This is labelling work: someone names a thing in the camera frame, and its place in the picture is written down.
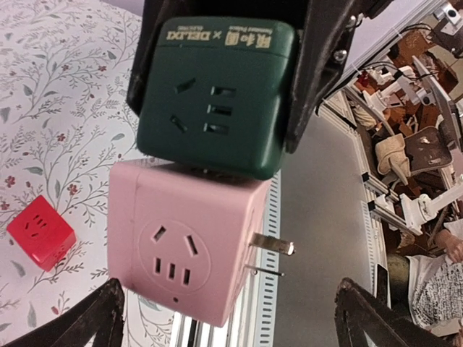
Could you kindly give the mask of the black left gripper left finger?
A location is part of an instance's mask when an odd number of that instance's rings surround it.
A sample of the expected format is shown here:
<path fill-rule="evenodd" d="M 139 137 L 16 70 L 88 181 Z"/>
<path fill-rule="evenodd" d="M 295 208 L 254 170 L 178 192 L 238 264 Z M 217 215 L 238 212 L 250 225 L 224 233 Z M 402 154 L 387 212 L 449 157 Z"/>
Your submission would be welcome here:
<path fill-rule="evenodd" d="M 108 279 L 62 316 L 21 336 L 8 346 L 120 346 L 124 329 L 124 291 Z"/>

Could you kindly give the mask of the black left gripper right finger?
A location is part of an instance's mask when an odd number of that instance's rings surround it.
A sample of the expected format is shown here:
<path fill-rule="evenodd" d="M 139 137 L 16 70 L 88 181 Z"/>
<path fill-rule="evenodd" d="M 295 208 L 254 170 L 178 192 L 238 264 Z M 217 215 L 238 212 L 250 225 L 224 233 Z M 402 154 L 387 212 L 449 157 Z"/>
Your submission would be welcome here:
<path fill-rule="evenodd" d="M 335 325 L 340 346 L 461 346 L 462 334 L 444 340 L 389 309 L 350 278 L 336 292 Z"/>

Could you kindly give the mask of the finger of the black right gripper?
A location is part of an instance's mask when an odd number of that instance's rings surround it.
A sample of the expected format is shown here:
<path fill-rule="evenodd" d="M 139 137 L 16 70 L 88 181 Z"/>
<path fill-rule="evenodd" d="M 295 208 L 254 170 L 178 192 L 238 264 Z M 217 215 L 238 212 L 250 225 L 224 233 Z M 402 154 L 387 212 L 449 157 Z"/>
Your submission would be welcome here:
<path fill-rule="evenodd" d="M 315 107 L 339 81 L 347 58 L 360 1 L 309 1 L 290 94 L 285 150 L 294 153 Z"/>
<path fill-rule="evenodd" d="M 170 15 L 170 1 L 144 1 L 140 37 L 127 90 L 127 105 L 140 114 L 148 81 L 148 70 L 162 23 Z"/>

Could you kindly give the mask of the dark green cube socket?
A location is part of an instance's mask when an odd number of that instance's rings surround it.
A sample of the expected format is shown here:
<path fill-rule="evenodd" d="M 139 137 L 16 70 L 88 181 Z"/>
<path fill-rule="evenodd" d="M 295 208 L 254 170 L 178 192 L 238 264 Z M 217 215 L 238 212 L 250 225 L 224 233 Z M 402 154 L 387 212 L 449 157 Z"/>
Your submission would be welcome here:
<path fill-rule="evenodd" d="M 285 22 L 176 17 L 161 28 L 140 152 L 267 180 L 281 167 L 299 38 Z"/>

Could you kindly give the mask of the red cube socket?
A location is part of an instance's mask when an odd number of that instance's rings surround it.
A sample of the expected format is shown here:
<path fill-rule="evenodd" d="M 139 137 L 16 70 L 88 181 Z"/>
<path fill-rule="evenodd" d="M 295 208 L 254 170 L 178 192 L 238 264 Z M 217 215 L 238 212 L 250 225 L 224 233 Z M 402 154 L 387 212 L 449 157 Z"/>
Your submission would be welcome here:
<path fill-rule="evenodd" d="M 42 195 L 7 226 L 8 233 L 42 270 L 50 271 L 76 242 L 73 228 Z"/>

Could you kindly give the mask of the pink cube socket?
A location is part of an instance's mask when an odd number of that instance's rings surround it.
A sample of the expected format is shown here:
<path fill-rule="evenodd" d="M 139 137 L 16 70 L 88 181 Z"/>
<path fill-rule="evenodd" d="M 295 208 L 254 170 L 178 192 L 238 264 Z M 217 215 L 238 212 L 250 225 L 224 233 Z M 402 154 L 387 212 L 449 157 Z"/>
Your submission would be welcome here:
<path fill-rule="evenodd" d="M 270 181 L 148 159 L 109 172 L 108 269 L 164 307 L 221 327 L 265 249 L 294 245 L 263 233 Z"/>

